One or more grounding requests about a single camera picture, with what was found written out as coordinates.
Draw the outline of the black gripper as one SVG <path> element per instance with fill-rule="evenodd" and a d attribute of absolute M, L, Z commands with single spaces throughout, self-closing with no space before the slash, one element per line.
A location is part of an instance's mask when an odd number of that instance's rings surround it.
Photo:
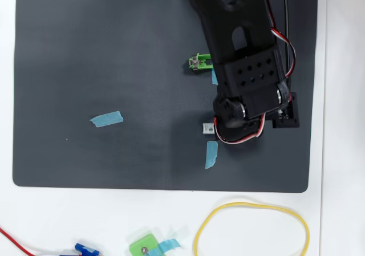
<path fill-rule="evenodd" d="M 237 99 L 217 96 L 213 110 L 216 137 L 225 144 L 242 144 L 263 132 L 265 114 L 249 119 L 245 106 Z"/>

